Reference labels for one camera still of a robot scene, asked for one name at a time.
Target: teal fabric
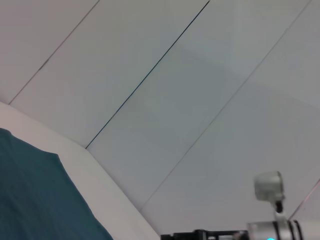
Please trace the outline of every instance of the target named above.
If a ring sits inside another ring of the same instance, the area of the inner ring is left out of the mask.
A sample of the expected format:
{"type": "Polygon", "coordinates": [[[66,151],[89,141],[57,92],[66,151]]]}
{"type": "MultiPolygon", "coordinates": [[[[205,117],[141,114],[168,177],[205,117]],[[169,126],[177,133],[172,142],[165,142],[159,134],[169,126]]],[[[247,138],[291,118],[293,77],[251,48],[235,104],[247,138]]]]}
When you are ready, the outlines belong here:
{"type": "Polygon", "coordinates": [[[0,239],[112,240],[57,154],[0,128],[0,239]]]}

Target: teal cloth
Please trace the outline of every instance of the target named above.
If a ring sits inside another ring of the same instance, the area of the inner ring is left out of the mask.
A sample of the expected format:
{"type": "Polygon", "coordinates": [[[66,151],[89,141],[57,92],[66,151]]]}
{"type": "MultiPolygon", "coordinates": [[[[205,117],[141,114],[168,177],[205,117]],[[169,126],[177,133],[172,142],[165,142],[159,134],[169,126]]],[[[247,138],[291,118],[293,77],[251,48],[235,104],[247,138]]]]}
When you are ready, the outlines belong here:
{"type": "Polygon", "coordinates": [[[57,154],[0,128],[0,239],[112,240],[57,154]]]}

